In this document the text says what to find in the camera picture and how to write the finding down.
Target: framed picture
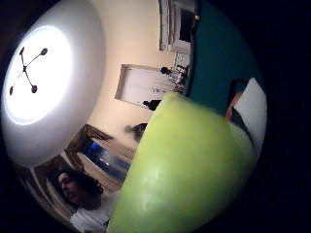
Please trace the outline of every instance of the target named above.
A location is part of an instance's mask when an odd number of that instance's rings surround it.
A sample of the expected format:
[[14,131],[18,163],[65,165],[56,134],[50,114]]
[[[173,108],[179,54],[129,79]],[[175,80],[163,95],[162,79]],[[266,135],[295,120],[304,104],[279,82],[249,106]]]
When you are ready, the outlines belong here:
[[174,87],[160,68],[122,64],[115,98],[147,108],[144,101],[161,100]]
[[160,49],[190,54],[194,5],[191,0],[159,0]]

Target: woman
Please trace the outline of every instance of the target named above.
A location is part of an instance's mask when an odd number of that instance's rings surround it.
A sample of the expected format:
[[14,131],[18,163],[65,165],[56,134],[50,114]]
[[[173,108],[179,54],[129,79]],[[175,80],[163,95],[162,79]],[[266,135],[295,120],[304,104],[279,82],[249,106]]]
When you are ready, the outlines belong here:
[[80,232],[106,232],[119,192],[103,196],[103,188],[94,178],[75,170],[58,173],[57,183],[64,199],[78,210],[70,222]]

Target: wall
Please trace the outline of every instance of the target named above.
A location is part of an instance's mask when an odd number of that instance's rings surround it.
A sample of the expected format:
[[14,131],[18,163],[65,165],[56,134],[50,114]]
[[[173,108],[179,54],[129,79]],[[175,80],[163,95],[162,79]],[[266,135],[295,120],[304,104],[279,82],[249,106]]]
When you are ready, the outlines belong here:
[[100,14],[104,38],[103,85],[88,124],[135,148],[126,125],[148,122],[152,112],[115,99],[122,64],[172,66],[174,52],[160,51],[157,0],[88,0]]

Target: green apple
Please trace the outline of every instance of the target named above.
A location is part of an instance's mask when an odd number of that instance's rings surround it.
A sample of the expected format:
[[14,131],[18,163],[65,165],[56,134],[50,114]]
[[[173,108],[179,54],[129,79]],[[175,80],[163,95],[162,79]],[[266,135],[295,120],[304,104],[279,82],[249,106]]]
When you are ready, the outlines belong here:
[[166,94],[138,146],[108,233],[193,231],[239,193],[253,155],[242,129],[177,93]]

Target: teal wall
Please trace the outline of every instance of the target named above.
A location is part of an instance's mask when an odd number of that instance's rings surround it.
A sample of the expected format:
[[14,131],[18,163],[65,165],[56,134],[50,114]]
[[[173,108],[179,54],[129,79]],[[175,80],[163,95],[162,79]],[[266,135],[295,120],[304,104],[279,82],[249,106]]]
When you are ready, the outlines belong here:
[[224,114],[230,82],[254,77],[263,88],[259,66],[239,30],[217,8],[198,1],[200,21],[191,50],[187,96]]

